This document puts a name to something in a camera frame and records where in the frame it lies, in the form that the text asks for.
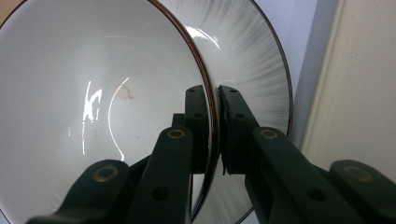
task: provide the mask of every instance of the white plate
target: white plate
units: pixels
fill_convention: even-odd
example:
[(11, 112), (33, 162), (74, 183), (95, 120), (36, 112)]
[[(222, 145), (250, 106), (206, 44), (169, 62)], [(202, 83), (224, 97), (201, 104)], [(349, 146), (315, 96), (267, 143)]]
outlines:
[[(253, 1), (160, 0), (185, 26), (213, 83), (241, 91), (261, 126), (289, 133), (290, 74), (276, 33)], [(251, 208), (243, 175), (214, 182), (196, 223), (235, 223)]]
[(143, 159), (202, 84), (150, 2), (25, 2), (0, 30), (3, 212), (12, 223), (50, 214), (89, 165)]

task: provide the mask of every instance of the brown stain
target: brown stain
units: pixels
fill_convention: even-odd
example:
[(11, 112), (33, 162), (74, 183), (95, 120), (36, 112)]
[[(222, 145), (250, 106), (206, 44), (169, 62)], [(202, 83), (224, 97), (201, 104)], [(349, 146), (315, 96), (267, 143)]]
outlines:
[(123, 99), (123, 100), (125, 100), (125, 99), (133, 100), (134, 99), (134, 96), (131, 94), (131, 90), (124, 84), (120, 84), (120, 85), (116, 86), (116, 89), (119, 89), (116, 94), (116, 96), (118, 98)]

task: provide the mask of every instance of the wooden surface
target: wooden surface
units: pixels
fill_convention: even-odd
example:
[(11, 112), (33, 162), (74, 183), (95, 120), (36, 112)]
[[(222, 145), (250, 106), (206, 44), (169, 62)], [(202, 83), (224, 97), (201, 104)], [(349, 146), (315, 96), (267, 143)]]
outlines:
[(23, 0), (0, 0), (0, 24)]

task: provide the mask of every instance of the plate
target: plate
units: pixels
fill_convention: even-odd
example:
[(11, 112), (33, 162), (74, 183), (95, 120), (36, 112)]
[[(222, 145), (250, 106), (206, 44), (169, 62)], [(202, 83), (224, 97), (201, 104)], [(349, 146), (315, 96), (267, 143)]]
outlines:
[[(150, 154), (205, 85), (174, 22), (144, 0), (29, 0), (0, 30), (0, 207), (47, 215), (104, 159)], [(195, 178), (194, 191), (202, 181)]]
[[(184, 25), (214, 85), (238, 89), (261, 126), (289, 134), (290, 73), (276, 32), (254, 1), (160, 0)], [(221, 161), (195, 223), (235, 223), (251, 211), (243, 175)]]

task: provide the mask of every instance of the ceramic plate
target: ceramic plate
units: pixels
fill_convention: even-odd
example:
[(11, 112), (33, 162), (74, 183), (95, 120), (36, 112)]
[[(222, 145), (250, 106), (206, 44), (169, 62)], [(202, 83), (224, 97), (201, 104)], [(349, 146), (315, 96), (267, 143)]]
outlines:
[(148, 1), (21, 5), (0, 30), (0, 207), (9, 221), (55, 211), (97, 161), (149, 155), (184, 112), (185, 90), (204, 85), (195, 56)]
[[(289, 133), (290, 74), (276, 33), (253, 1), (160, 0), (185, 26), (212, 82), (241, 91), (261, 126)], [(196, 223), (235, 223), (251, 208), (243, 175), (219, 162)]]

